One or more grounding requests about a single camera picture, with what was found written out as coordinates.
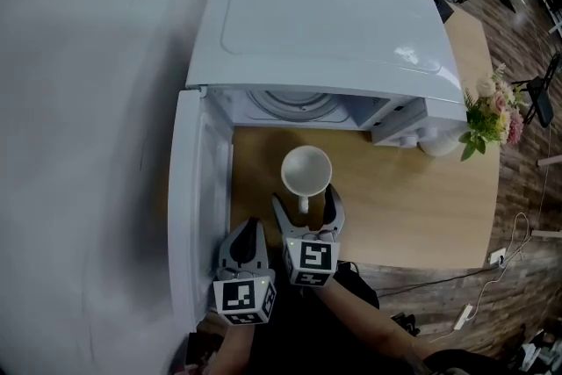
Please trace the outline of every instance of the black chair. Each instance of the black chair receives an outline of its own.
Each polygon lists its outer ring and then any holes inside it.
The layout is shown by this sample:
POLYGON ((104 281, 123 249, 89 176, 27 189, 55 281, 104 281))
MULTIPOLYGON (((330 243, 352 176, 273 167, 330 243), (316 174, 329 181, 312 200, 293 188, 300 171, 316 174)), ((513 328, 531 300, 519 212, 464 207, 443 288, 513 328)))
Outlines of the black chair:
POLYGON ((546 69, 546 74, 543 78, 536 76, 532 80, 523 80, 522 82, 513 83, 514 85, 526 84, 525 88, 521 91, 528 91, 532 102, 523 124, 530 124, 536 113, 538 113, 538 121, 541 123, 543 128, 546 128, 554 118, 551 100, 549 99, 546 91, 551 84, 552 77, 554 76, 559 63, 560 52, 557 52, 552 57, 551 64, 549 64, 548 69, 546 69))

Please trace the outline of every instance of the wooden floor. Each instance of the wooden floor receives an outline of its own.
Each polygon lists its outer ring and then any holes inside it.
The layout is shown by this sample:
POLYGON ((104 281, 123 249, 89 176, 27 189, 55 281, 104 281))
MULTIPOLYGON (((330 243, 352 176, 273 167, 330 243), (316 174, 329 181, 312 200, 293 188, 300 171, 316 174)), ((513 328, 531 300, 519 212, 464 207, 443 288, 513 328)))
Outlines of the wooden floor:
MULTIPOLYGON (((494 66, 507 64, 508 81, 541 76, 554 52, 562 50, 562 42, 557 34, 547 34, 552 22, 537 0, 513 0, 513 3, 516 14, 498 0, 469 0, 462 8, 482 21, 494 66)), ((544 130, 535 120, 525 128, 517 146, 501 151, 500 185, 490 250, 509 245, 514 217, 519 212, 527 215, 531 227, 562 228, 562 164, 549 168, 540 219, 538 217, 546 170, 538 169, 536 161, 547 156, 549 140, 551 155, 562 154, 561 78, 555 76, 549 92, 556 115, 550 130, 544 130)), ((525 220, 520 218, 509 253, 521 244, 525 228, 525 220)), ((519 333, 522 324, 528 329, 527 336, 531 336, 543 325, 549 311, 558 313, 562 305, 559 295, 562 291, 558 290, 562 282, 562 243, 533 239, 523 252, 524 260, 515 256, 500 282, 488 285, 477 316, 438 343, 497 357, 504 351, 503 344, 519 333)), ((362 264, 360 270, 381 296, 381 309, 390 314, 415 314, 422 334, 428 339, 449 333, 463 305, 476 305, 483 284, 501 274, 501 270, 494 270, 383 297, 407 289, 408 285, 460 276, 476 269, 406 270, 362 264)))

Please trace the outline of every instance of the microwave door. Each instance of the microwave door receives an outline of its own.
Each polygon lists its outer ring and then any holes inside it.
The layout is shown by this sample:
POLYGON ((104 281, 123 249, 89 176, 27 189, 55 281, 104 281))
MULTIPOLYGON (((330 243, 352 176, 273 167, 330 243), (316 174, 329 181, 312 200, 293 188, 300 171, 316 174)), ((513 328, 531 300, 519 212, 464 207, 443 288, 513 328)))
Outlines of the microwave door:
POLYGON ((210 97, 182 91, 169 168, 168 252, 174 320, 194 332, 207 310, 217 248, 230 225, 234 127, 210 97))

